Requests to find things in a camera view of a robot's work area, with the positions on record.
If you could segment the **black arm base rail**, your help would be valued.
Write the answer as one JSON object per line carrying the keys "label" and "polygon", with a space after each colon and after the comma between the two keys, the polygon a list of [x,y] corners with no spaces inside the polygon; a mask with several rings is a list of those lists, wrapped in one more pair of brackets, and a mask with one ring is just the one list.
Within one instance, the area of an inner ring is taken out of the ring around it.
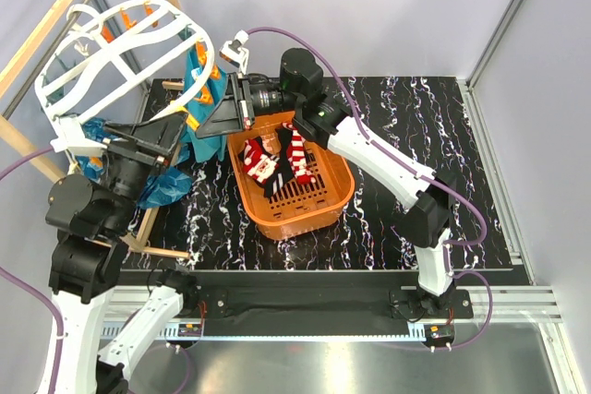
{"label": "black arm base rail", "polygon": [[468,292],[452,296],[452,314],[423,315],[414,271],[201,271],[206,338],[300,339],[306,336],[393,336],[406,322],[468,320]]}

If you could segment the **red white striped sock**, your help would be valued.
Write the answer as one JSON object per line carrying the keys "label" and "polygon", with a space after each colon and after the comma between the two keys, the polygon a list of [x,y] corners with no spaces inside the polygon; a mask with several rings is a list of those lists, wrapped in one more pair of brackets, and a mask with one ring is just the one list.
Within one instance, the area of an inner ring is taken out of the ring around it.
{"label": "red white striped sock", "polygon": [[312,185],[316,178],[308,168],[305,139],[299,134],[294,125],[284,122],[283,128],[291,133],[291,139],[287,147],[287,160],[299,185]]}

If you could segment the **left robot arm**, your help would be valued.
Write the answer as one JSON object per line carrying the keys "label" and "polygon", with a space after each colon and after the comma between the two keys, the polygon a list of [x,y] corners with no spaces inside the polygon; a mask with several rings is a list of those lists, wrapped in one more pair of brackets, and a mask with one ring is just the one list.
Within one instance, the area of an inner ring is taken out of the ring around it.
{"label": "left robot arm", "polygon": [[166,324],[198,309],[196,278],[166,269],[148,301],[110,343],[99,345],[129,249],[128,224],[147,179],[171,165],[186,120],[187,113],[176,112],[141,124],[107,124],[110,136],[98,145],[105,177],[95,182],[72,173],[53,185],[45,220],[58,233],[49,286],[60,316],[39,392],[127,392],[141,357]]}

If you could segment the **red white santa sock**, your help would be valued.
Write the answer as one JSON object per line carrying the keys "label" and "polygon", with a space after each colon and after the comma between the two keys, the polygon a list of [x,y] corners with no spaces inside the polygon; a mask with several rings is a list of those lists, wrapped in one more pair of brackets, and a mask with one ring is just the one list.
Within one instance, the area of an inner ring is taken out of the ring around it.
{"label": "red white santa sock", "polygon": [[243,172],[258,185],[265,185],[278,168],[278,161],[255,138],[245,141],[239,158],[243,162]]}

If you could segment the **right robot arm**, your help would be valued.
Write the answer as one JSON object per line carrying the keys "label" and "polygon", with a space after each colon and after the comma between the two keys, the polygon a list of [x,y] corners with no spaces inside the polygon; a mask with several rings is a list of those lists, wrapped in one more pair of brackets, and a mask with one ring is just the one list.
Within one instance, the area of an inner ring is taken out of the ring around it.
{"label": "right robot arm", "polygon": [[428,316],[449,310],[455,285],[444,246],[451,235],[454,177],[404,155],[363,124],[352,105],[329,97],[323,88],[323,68],[311,51],[286,50],[276,81],[247,74],[248,51],[235,42],[220,55],[238,70],[230,75],[227,92],[197,136],[244,132],[259,116],[293,113],[295,129],[305,140],[353,162],[402,204],[405,213],[397,232],[416,252],[415,302]]}

